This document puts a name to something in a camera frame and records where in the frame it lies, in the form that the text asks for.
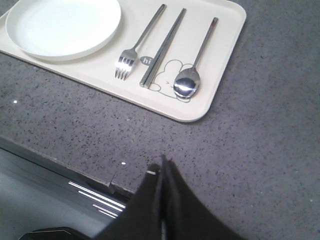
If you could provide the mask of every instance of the metal chopsticks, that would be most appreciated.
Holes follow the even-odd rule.
[[[156,74],[157,74],[157,71],[160,67],[160,64],[163,61],[163,59],[164,59],[164,57],[170,47],[171,42],[173,41],[174,36],[177,33],[177,30],[180,26],[180,23],[185,15],[185,13],[186,13],[186,9],[183,8],[181,10],[179,16],[175,20],[173,26],[171,27],[169,33],[165,37],[163,43],[161,44],[158,52],[155,55],[155,57],[151,61],[151,64],[149,65],[148,69],[146,70],[144,76],[142,77],[142,79],[140,81],[141,87],[148,89],[150,87],[151,83],[154,81]]]

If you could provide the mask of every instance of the plate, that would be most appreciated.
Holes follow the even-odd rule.
[[[9,12],[9,38],[36,58],[66,61],[102,48],[121,18],[117,0],[20,0]]]

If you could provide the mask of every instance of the fork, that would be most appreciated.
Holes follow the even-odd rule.
[[[159,9],[156,11],[155,15],[152,17],[151,21],[146,26],[146,28],[144,29],[143,33],[141,34],[141,36],[139,37],[138,41],[133,46],[133,48],[126,49],[121,53],[119,60],[116,63],[116,69],[115,69],[115,75],[114,75],[115,78],[125,80],[127,76],[130,74],[134,61],[137,59],[137,56],[138,56],[136,52],[137,46],[141,43],[143,38],[146,36],[148,31],[151,29],[151,27],[156,22],[156,20],[161,15],[161,13],[165,10],[165,8],[166,8],[165,4],[162,4],[159,7]]]

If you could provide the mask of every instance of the cream tray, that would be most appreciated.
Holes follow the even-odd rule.
[[[192,122],[208,111],[246,20],[245,10],[227,0],[118,0],[121,20],[113,38],[98,51],[74,60],[48,61],[26,54],[6,33],[0,18],[0,51],[180,122]],[[153,29],[136,49],[139,60],[126,80],[115,78],[116,62],[131,48],[161,4],[166,4]],[[185,16],[150,88],[139,85],[182,8]],[[213,17],[216,29],[197,64],[201,85],[189,100],[177,98],[173,82],[194,62]]]

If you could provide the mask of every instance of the gray countertop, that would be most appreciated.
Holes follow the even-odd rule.
[[[0,53],[0,137],[132,192],[164,154],[244,237],[320,239],[320,1],[235,2],[247,20],[201,120],[179,123]]]

